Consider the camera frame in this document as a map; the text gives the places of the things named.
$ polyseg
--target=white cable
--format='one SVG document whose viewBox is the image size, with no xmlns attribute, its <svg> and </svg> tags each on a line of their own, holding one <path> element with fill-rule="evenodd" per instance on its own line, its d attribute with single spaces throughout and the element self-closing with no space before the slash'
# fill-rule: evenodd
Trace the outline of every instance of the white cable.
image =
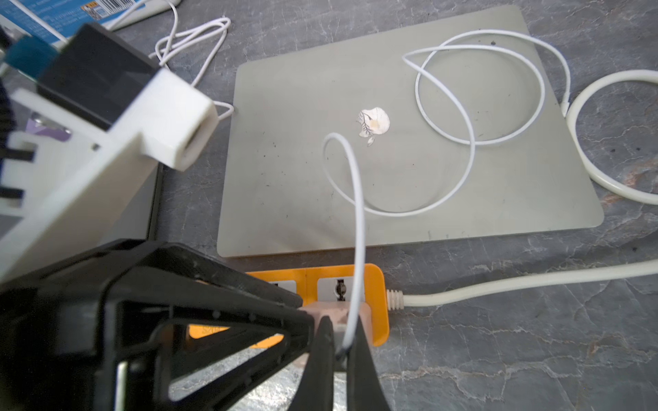
<svg viewBox="0 0 658 411">
<path fill-rule="evenodd" d="M 596 181 L 603 188 L 612 191 L 613 193 L 625 197 L 627 199 L 638 201 L 640 203 L 658 205 L 658 194 L 645 193 L 627 185 L 620 183 L 619 181 L 608 176 L 606 173 L 602 172 L 597 168 L 585 155 L 585 152 L 582 150 L 580 143 L 578 142 L 578 134 L 576 133 L 576 121 L 578 120 L 578 115 L 580 114 L 580 109 L 585 105 L 585 102 L 590 99 L 590 97 L 599 91 L 600 89 L 619 82 L 629 82 L 629 81 L 639 81 L 639 82 L 649 82 L 658 84 L 658 72 L 652 70 L 629 70 L 610 74 L 606 77 L 596 80 L 594 83 L 590 84 L 585 90 L 578 95 L 574 100 L 567 113 L 567 127 L 571 132 L 571 136 L 576 143 L 576 148 L 578 149 L 578 154 L 580 154 L 580 159 L 585 164 L 585 169 L 587 173 L 590 174 L 592 180 Z"/>
<path fill-rule="evenodd" d="M 126 11 L 124 11 L 119 17 L 117 17 L 110 24 L 108 24 L 107 29 L 113 30 L 117 24 L 122 22 L 126 17 L 128 17 L 128 15 L 133 13 L 135 10 L 137 10 L 142 4 L 146 3 L 147 1 L 150 0 L 139 0 L 135 2 L 135 4 L 127 8 Z M 215 57 L 215 55 L 217 54 L 217 51 L 220 49 L 220 47 L 222 47 L 222 44 L 226 39 L 226 34 L 228 33 L 228 28 L 231 26 L 231 19 L 223 16 L 208 21 L 206 23 L 203 23 L 200 26 L 178 33 L 176 32 L 178 30 L 178 11 L 176 10 L 176 6 L 174 6 L 174 4 L 171 3 L 169 0 L 165 0 L 165 1 L 169 4 L 169 7 L 171 7 L 172 11 L 174 12 L 174 24 L 171 27 L 171 31 L 169 35 L 158 40 L 155 44 L 155 51 L 149 55 L 150 58 L 157 57 L 160 62 L 160 66 L 169 69 L 169 66 L 167 66 L 167 62 L 172 58 L 174 58 L 178 53 L 204 40 L 207 40 L 212 37 L 220 36 L 215 46 L 208 54 L 208 57 L 206 57 L 203 66 L 201 66 L 201 69 L 197 73 L 196 77 L 194 78 L 194 80 L 192 80 L 191 83 L 192 87 L 196 87 L 201 81 L 203 75 L 206 73 L 206 70 L 208 70 L 208 67 L 210 66 L 210 63 Z M 174 43 L 175 39 L 181 37 L 182 40 Z M 229 117 L 235 111 L 235 108 L 228 103 L 224 103 L 222 101 L 213 101 L 213 103 L 218 107 L 224 107 L 227 109 L 227 111 L 223 112 L 219 116 L 220 121 Z"/>
<path fill-rule="evenodd" d="M 545 47 L 546 49 L 551 51 L 554 55 L 556 55 L 557 58 L 560 60 L 560 63 L 562 63 L 562 67 L 564 68 L 565 78 L 566 78 L 565 93 L 562 96 L 562 102 L 560 104 L 560 108 L 562 110 L 562 115 L 565 115 L 567 113 L 567 109 L 569 108 L 569 93 L 570 93 L 570 89 L 571 89 L 571 73 L 569 71 L 569 65 L 567 64 L 567 60 L 565 60 L 564 56 L 562 56 L 562 54 L 556 48 L 554 48 L 552 45 L 550 45 L 550 44 L 548 44 L 548 43 L 546 43 L 542 40 L 536 39 L 534 37 L 527 36 L 526 34 L 510 32 L 510 31 L 507 31 L 507 30 L 473 30 L 471 32 L 465 32 L 465 33 L 458 34 L 457 36 L 449 38 L 448 40 L 444 41 L 439 47 L 437 47 L 437 49 L 446 50 L 446 48 L 442 48 L 442 47 L 445 47 L 448 44 L 453 43 L 454 41 L 457 41 L 457 40 L 460 40 L 460 39 L 464 39 L 464 38 L 472 37 L 472 36 L 479 36 L 479 35 L 482 35 L 482 34 L 496 34 L 496 35 L 499 35 L 499 36 L 516 37 L 516 38 L 523 39 L 523 40 L 526 40 L 526 41 L 531 41 L 532 43 L 535 43 L 535 44 L 541 45 L 542 47 Z M 526 65 L 528 65 L 530 67 L 530 69 L 533 71 L 533 73 L 535 74 L 535 77 L 537 77 L 537 80 L 540 84 L 541 95 L 540 95 L 539 105 L 538 105 L 537 109 L 535 110 L 535 112 L 533 113 L 533 115 L 530 117 L 530 119 L 523 126 L 521 126 L 518 130 L 516 130 L 516 131 L 514 131 L 514 132 L 512 132 L 508 135 L 504 135 L 503 137 L 499 137 L 497 139 L 485 140 L 485 141 L 478 141 L 478 142 L 476 142 L 476 144 L 477 145 L 491 145 L 491 144 L 502 143 L 503 141 L 507 141 L 509 139 L 512 139 L 512 138 L 516 137 L 517 135 L 521 134 L 522 132 L 524 132 L 525 130 L 527 130 L 528 127 L 530 127 L 530 125 L 535 122 L 537 117 L 539 117 L 539 114 L 540 114 L 540 112 L 542 110 L 542 107 L 544 105 L 544 94 L 545 94 L 544 78 L 539 73 L 539 70 L 537 69 L 537 67 L 534 64 L 532 64 L 531 62 L 527 61 L 527 59 L 525 57 L 523 57 L 522 55 L 520 55 L 520 54 L 518 54 L 518 53 L 516 53 L 512 50 L 504 49 L 502 47 L 483 46 L 483 45 L 464 45 L 464 46 L 460 46 L 459 48 L 456 47 L 455 49 L 492 50 L 492 51 L 499 51 L 499 52 L 502 52 L 502 53 L 512 55 L 512 56 L 520 59 L 522 62 L 526 63 Z M 431 49 L 423 49 L 422 51 L 417 50 L 417 52 L 430 51 L 430 50 Z M 430 55 L 427 56 L 427 58 L 425 59 L 425 61 L 422 63 L 422 65 L 420 67 L 425 68 L 425 66 L 427 66 L 427 64 L 430 62 L 430 60 L 432 60 L 432 57 L 434 57 L 434 55 L 436 53 L 437 53 L 436 50 L 432 51 L 430 53 Z M 427 113 L 425 113 L 425 109 L 423 108 L 422 103 L 420 101 L 420 93 L 418 92 L 419 83 L 420 83 L 420 72 L 418 73 L 418 75 L 416 75 L 416 84 L 415 84 L 416 104 L 418 106 L 420 114 L 425 119 L 427 124 L 429 124 L 430 127 L 432 127 L 434 129 L 434 131 L 441 134 L 445 138 L 448 138 L 448 139 L 450 139 L 450 140 L 452 140 L 456 143 L 460 143 L 460 144 L 465 144 L 465 145 L 470 144 L 470 141 L 460 139 L 460 138 L 457 138 L 457 137 L 453 137 L 452 135 L 448 134 L 447 132 L 445 132 L 441 128 L 439 128 L 435 123 L 433 123 L 433 121 L 430 119 L 430 117 L 427 115 Z"/>
<path fill-rule="evenodd" d="M 635 262 L 621 266 L 569 270 L 549 274 L 532 274 L 529 276 L 499 279 L 483 284 L 470 285 L 456 290 L 428 295 L 405 295 L 404 305 L 409 307 L 427 307 L 463 301 L 483 295 L 504 293 L 548 285 L 588 283 L 609 281 L 612 279 L 649 276 L 658 273 L 658 260 Z"/>
<path fill-rule="evenodd" d="M 361 304 L 361 290 L 363 289 L 363 272 L 365 269 L 366 261 L 366 218 L 363 212 L 363 188 L 361 187 L 361 173 L 359 172 L 359 164 L 357 157 L 352 151 L 352 147 L 347 142 L 347 139 L 338 133 L 329 133 L 322 142 L 322 150 L 324 150 L 331 140 L 338 141 L 347 155 L 349 163 L 349 171 L 352 175 L 352 186 L 354 187 L 354 198 L 356 199 L 356 206 L 354 207 L 354 218 L 356 221 L 356 234 L 355 234 L 355 249 L 354 249 L 354 282 L 352 283 L 352 294 L 349 302 L 349 314 L 347 315 L 347 326 L 345 328 L 345 335 L 343 336 L 342 350 L 346 351 L 352 346 L 354 335 L 357 330 L 357 322 L 359 319 L 359 305 Z"/>
<path fill-rule="evenodd" d="M 425 49 L 415 50 L 415 51 L 412 51 L 412 52 L 407 53 L 407 54 L 402 56 L 402 60 L 405 62 L 405 64 L 407 64 L 408 66 L 410 66 L 411 68 L 413 68 L 414 70 L 416 70 L 418 72 L 418 75 L 416 76 L 416 84 L 415 84 L 416 102 L 418 104 L 418 109 L 420 110 L 420 113 L 422 114 L 423 118 L 427 121 L 427 123 L 432 128 L 434 128 L 439 134 L 443 135 L 444 137 L 446 137 L 446 138 L 448 138 L 452 141 L 455 141 L 457 143 L 466 144 L 466 145 L 470 146 L 470 153 L 469 153 L 469 157 L 468 157 L 468 163 L 467 163 L 466 169 L 465 169 L 464 174 L 462 175 L 461 179 L 457 182 L 457 185 L 455 185 L 455 187 L 451 191 L 448 192 L 448 194 L 444 195 L 442 198 L 440 198 L 439 200 L 437 200 L 436 202 L 434 202 L 434 203 L 432 203 L 428 206 L 418 208 L 418 209 L 412 210 L 412 211 L 405 211 L 405 212 L 388 212 L 388 211 L 378 210 L 378 209 L 375 209 L 375 208 L 366 207 L 365 210 L 367 212 L 369 212 L 371 214 L 378 215 L 378 216 L 385 216 L 385 217 L 408 217 L 408 216 L 416 216 L 418 214 L 422 214 L 423 212 L 432 210 L 433 208 L 436 208 L 437 206 L 440 206 L 441 204 L 446 202 L 448 199 L 450 199 L 462 187 L 462 185 L 466 182 L 466 179 L 468 178 L 468 175 L 470 174 L 470 171 L 473 167 L 473 161 L 474 161 L 474 158 L 475 158 L 475 146 L 476 145 L 497 144 L 497 143 L 501 143 L 503 141 L 507 141 L 511 138 L 514 138 L 518 134 L 520 134 L 520 133 L 524 132 L 525 130 L 527 130 L 528 127 L 530 127 L 530 125 L 537 119 L 537 117 L 539 117 L 539 114 L 541 113 L 542 108 L 544 106 L 544 102 L 545 102 L 546 86 L 545 86 L 545 82 L 544 82 L 544 78 L 543 78 L 542 74 L 537 69 L 537 67 L 534 64 L 532 64 L 532 62 L 530 60 L 528 60 L 523 55 L 517 53 L 516 51 L 505 49 L 503 47 L 496 47 L 496 46 L 493 46 L 493 45 L 446 45 L 447 43 L 450 43 L 450 42 L 455 41 L 457 39 L 461 39 L 461 38 L 468 37 L 468 36 L 474 36 L 476 34 L 505 34 L 507 36 L 519 37 L 519 38 L 522 38 L 522 39 L 526 39 L 526 37 L 528 37 L 529 39 L 532 39 L 532 37 L 530 37 L 530 36 L 525 36 L 524 34 L 519 34 L 519 33 L 515 33 L 515 32 L 507 32 L 505 30 L 476 30 L 476 31 L 473 31 L 473 32 L 467 32 L 467 33 L 463 33 L 463 34 L 460 34 L 458 36 L 455 36 L 455 37 L 443 42 L 443 44 L 440 45 L 440 46 L 428 47 L 428 48 L 425 48 Z M 556 50 L 553 46 L 550 46 L 549 44 L 544 43 L 541 40 L 532 39 L 531 41 L 536 42 L 537 44 L 541 44 L 544 47 L 547 47 L 549 50 L 553 51 L 556 55 L 559 55 L 561 57 L 558 50 Z M 508 135 L 505 135 L 503 137 L 493 139 L 493 140 L 476 141 L 475 140 L 475 132 L 473 131 L 473 125 L 470 121 L 470 118 L 468 117 L 468 114 L 466 113 L 466 110 L 464 109 L 464 106 L 461 104 L 461 102 L 456 98 L 456 96 L 443 83 L 441 83 L 439 80 L 437 80 L 436 77 L 434 77 L 433 75 L 431 75 L 431 73 L 429 73 L 425 70 L 425 66 L 427 65 L 427 63 L 430 61 L 430 59 L 438 51 L 447 51 L 447 50 L 486 50 L 486 51 L 495 51 L 497 53 L 503 53 L 503 54 L 512 56 L 512 57 L 518 59 L 519 61 L 523 62 L 527 67 L 529 67 L 529 69 L 535 75 L 535 77 L 537 79 L 537 82 L 539 83 L 539 87 L 540 87 L 539 102 L 537 104 L 537 108 L 535 109 L 533 115 L 530 117 L 529 121 L 527 121 L 523 126 L 521 126 L 521 128 L 519 128 L 515 132 L 510 133 Z M 417 54 L 422 54 L 422 53 L 428 53 L 428 52 L 431 52 L 431 53 L 429 54 L 427 59 L 425 59 L 422 66 L 418 66 L 417 64 L 415 64 L 415 63 L 413 63 L 412 61 L 409 60 L 410 56 L 417 55 Z M 569 67 L 566 66 L 566 61 L 564 61 L 564 63 L 565 63 L 565 76 L 567 78 L 567 90 L 565 91 L 565 95 L 563 96 L 563 106 L 567 107 L 568 103 L 569 103 L 570 74 L 569 74 Z M 425 78 L 429 79 L 434 85 L 439 87 L 450 98 L 450 100 L 455 104 L 455 106 L 459 109 L 459 112 L 462 115 L 462 117 L 464 118 L 464 121 L 466 122 L 466 125 L 467 125 L 468 140 L 459 139 L 459 138 L 453 137 L 452 135 L 449 135 L 448 133 L 445 133 L 437 125 L 435 125 L 431 121 L 431 119 L 427 116 L 427 114 L 425 113 L 425 111 L 422 107 L 422 104 L 420 102 L 420 95 L 418 94 L 418 81 L 419 81 L 421 76 L 424 76 Z M 323 154 L 323 156 L 322 156 L 322 167 L 324 168 L 324 173 L 325 173 L 327 179 L 329 180 L 329 182 L 331 183 L 332 187 L 334 188 L 334 190 L 336 192 L 338 192 L 338 194 L 341 195 L 341 197 L 343 197 L 345 200 L 349 201 L 352 205 L 354 205 L 354 201 L 352 200 L 352 198 L 349 195 L 345 194 L 345 192 L 342 191 L 340 189 L 340 187 L 338 187 L 338 184 L 331 177 L 331 175 L 330 175 L 330 173 L 329 173 L 329 171 L 326 167 L 326 164 L 324 162 L 324 159 L 326 157 L 326 155 L 324 154 L 324 151 L 322 152 L 322 154 Z"/>
<path fill-rule="evenodd" d="M 32 10 L 28 9 L 23 3 L 21 3 L 19 0 L 9 0 L 14 6 L 18 7 L 20 11 L 23 13 L 27 14 L 34 22 L 39 24 L 41 27 L 45 28 L 52 34 L 53 36 L 57 37 L 59 40 L 61 40 L 64 44 L 68 44 L 68 40 L 66 37 L 64 37 L 60 32 L 55 30 L 50 24 L 46 23 L 43 21 L 39 16 L 34 14 Z"/>
</svg>

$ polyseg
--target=electrical outlet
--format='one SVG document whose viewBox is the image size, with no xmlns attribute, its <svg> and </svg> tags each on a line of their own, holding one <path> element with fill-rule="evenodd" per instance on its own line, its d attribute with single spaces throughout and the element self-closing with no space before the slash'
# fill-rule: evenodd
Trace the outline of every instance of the electrical outlet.
<svg viewBox="0 0 658 411">
<path fill-rule="evenodd" d="M 284 281 L 270 281 L 270 284 L 274 284 L 277 287 L 281 287 L 286 291 L 297 294 L 297 282 L 294 279 L 287 279 Z"/>
<path fill-rule="evenodd" d="M 318 279 L 318 301 L 350 301 L 354 277 L 333 277 Z M 365 290 L 361 290 L 361 301 L 366 301 Z"/>
</svg>

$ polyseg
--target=gray marble surface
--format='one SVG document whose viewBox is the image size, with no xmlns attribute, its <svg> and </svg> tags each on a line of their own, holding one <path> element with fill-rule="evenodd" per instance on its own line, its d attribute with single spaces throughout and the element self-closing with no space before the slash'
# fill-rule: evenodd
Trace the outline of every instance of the gray marble surface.
<svg viewBox="0 0 658 411">
<path fill-rule="evenodd" d="M 658 68 L 655 0 L 184 0 L 183 28 L 225 14 L 233 26 L 199 88 L 231 101 L 247 61 L 486 9 L 516 4 L 530 33 L 560 49 L 573 93 L 612 72 Z M 143 51 L 172 24 L 165 13 L 121 31 Z M 212 45 L 182 53 L 171 68 L 191 80 Z M 559 63 L 542 54 L 560 95 Z M 593 162 L 638 189 L 657 183 L 658 87 L 621 84 L 585 106 L 578 130 Z M 229 122 L 185 173 L 168 171 L 159 239 L 213 257 Z M 435 241 L 369 249 L 389 288 L 431 293 L 490 279 L 658 258 L 658 208 L 596 187 L 604 223 L 590 230 Z M 232 259 L 239 270 L 348 264 L 352 251 Z M 394 410 L 658 409 L 658 276 L 555 286 L 390 316 L 388 342 L 373 355 Z M 286 368 L 237 404 L 286 409 L 299 381 Z M 191 389 L 203 376 L 182 383 Z M 337 389 L 337 409 L 344 390 Z"/>
</svg>

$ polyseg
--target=black block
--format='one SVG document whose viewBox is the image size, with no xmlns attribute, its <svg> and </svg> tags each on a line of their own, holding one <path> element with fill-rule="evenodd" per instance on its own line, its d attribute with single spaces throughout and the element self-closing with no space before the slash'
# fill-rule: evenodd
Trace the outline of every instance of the black block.
<svg viewBox="0 0 658 411">
<path fill-rule="evenodd" d="M 100 24 L 85 24 L 38 78 L 37 92 L 107 130 L 159 68 Z"/>
</svg>

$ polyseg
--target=barcode label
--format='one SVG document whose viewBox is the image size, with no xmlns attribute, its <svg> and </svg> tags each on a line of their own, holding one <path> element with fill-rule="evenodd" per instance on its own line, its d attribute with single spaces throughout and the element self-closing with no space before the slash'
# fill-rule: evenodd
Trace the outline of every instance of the barcode label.
<svg viewBox="0 0 658 411">
<path fill-rule="evenodd" d="M 132 6 L 135 4 L 135 0 L 96 0 L 96 3 L 103 7 L 107 14 L 114 14 Z"/>
<path fill-rule="evenodd" d="M 126 10 L 133 4 L 135 4 L 135 0 L 94 0 L 82 6 L 82 10 L 86 11 L 94 20 L 101 20 Z"/>
</svg>

